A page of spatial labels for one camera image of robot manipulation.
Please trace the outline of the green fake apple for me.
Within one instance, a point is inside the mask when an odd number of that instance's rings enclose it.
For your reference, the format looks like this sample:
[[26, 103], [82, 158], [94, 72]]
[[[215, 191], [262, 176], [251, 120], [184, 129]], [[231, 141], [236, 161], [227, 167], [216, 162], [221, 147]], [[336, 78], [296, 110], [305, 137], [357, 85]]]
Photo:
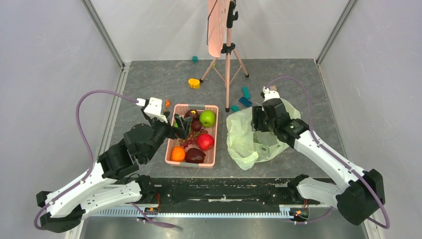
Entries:
[[216, 122], [216, 115], [213, 111], [205, 110], [200, 114], [199, 121], [204, 127], [212, 127]]

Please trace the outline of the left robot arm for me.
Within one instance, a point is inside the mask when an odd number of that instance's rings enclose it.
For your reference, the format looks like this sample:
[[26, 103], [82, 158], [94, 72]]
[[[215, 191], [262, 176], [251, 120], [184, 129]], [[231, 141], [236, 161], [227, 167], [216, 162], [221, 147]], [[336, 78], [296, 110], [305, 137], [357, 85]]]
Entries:
[[39, 192], [36, 199], [41, 210], [34, 220], [35, 227], [63, 233], [104, 209], [157, 199], [150, 176], [140, 175], [132, 180], [129, 177], [154, 157], [165, 139], [187, 139], [192, 118], [175, 114], [177, 125], [173, 126], [168, 122], [169, 114], [164, 112], [164, 121], [146, 116], [148, 124], [133, 126], [84, 175], [55, 192]]

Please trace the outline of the small dark red plum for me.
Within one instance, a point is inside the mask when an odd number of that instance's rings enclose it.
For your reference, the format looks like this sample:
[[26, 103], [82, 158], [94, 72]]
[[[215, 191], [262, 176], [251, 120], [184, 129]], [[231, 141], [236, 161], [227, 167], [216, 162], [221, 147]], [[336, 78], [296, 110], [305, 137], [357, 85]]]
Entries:
[[191, 130], [194, 132], [199, 132], [202, 129], [202, 123], [199, 120], [192, 121]]

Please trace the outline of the light green plastic bag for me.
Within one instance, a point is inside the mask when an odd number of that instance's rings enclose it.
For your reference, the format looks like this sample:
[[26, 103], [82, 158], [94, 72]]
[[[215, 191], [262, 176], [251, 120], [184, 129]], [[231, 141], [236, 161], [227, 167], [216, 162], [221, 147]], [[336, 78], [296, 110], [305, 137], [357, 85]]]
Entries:
[[253, 131], [251, 123], [252, 108], [234, 112], [226, 118], [227, 151], [242, 170], [270, 161], [289, 148], [271, 132]]

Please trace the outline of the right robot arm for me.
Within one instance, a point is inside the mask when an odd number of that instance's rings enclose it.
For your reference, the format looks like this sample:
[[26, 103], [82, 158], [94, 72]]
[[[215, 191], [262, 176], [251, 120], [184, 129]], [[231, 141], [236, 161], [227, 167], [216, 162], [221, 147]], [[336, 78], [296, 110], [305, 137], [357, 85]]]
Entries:
[[291, 118], [281, 99], [269, 99], [261, 106], [253, 106], [251, 125], [254, 131], [270, 132], [306, 156], [333, 181], [321, 182], [301, 174], [288, 183], [291, 202], [318, 201], [337, 209], [353, 225], [369, 220], [385, 229], [391, 226], [384, 206], [382, 175], [375, 169], [367, 171], [356, 166], [329, 147], [309, 124]]

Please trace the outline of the orange fake orange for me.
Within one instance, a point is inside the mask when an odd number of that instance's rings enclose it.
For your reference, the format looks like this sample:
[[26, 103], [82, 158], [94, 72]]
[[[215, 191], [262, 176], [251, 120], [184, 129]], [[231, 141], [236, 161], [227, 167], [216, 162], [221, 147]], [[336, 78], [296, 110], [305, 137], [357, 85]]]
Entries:
[[182, 146], [174, 146], [170, 154], [170, 160], [174, 162], [183, 162], [185, 156], [186, 152]]

